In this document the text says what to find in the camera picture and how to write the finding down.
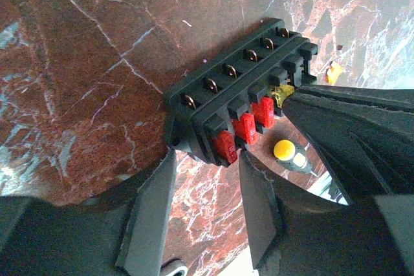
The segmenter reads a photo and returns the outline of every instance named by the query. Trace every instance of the black and yellow object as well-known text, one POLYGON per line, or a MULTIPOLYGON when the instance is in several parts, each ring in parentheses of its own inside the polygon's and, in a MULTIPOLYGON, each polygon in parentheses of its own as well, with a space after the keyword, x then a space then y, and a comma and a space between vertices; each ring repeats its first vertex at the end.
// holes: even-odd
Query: black and yellow object
POLYGON ((281 140, 274 146, 273 153, 278 164, 285 169, 318 176, 312 171, 312 164, 308 161, 306 150, 300 144, 281 140))

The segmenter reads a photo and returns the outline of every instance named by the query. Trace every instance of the marble surface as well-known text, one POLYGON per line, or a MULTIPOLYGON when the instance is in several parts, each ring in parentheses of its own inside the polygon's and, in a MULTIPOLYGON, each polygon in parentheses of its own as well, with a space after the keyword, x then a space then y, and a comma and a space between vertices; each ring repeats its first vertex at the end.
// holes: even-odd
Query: marble surface
MULTIPOLYGON (((414 0, 0 0, 0 192, 81 202, 163 157, 162 93, 257 28, 285 20, 319 44, 324 84, 413 88, 414 0)), ((288 120, 252 148, 277 167, 278 138, 307 145, 288 120)), ((309 147, 319 173, 323 166, 309 147)), ((237 164, 179 154, 164 258, 216 275, 247 245, 237 164)))

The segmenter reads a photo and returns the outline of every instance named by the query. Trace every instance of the red fuse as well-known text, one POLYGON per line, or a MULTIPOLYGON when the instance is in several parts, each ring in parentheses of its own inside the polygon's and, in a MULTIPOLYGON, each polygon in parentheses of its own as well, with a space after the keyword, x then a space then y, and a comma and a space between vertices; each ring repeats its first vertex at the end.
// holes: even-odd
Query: red fuse
POLYGON ((249 145, 257 142, 256 125, 254 116, 251 113, 244 113, 240 121, 233 119, 233 128, 236 136, 244 139, 249 145))
POLYGON ((273 99, 263 97, 259 104, 253 103, 253 115, 257 122, 263 124, 266 128, 273 127, 274 121, 274 107, 273 99))
POLYGON ((230 164, 237 160, 237 152, 233 134, 228 131, 222 131, 213 139, 214 147, 219 155, 228 160, 230 164))

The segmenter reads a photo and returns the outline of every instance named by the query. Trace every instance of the small yellow object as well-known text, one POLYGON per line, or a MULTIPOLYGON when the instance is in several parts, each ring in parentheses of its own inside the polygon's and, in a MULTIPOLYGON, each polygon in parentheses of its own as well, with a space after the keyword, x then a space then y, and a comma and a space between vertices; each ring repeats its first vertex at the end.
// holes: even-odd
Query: small yellow object
POLYGON ((289 140, 281 140, 273 148, 274 156, 281 161, 289 161, 294 157, 295 152, 295 145, 289 140))
POLYGON ((328 82, 331 85, 334 85, 336 83, 336 80, 338 80, 339 75, 342 73, 342 66, 339 65, 337 62, 333 61, 331 64, 330 69, 328 69, 326 75, 328 77, 328 82))
POLYGON ((289 95, 293 94, 295 88, 292 85, 284 85, 281 84, 280 87, 274 88, 274 98, 276 99, 276 103, 278 104, 279 108, 282 108, 282 103, 289 95))

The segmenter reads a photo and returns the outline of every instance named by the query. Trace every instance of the yellow ball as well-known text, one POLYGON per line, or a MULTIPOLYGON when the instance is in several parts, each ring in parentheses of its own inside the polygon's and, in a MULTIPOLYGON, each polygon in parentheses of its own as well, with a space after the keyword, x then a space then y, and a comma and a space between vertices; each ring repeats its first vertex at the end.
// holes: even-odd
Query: yellow ball
POLYGON ((295 152, 295 145, 289 140, 281 140, 273 148, 274 156, 281 161, 289 161, 295 152))

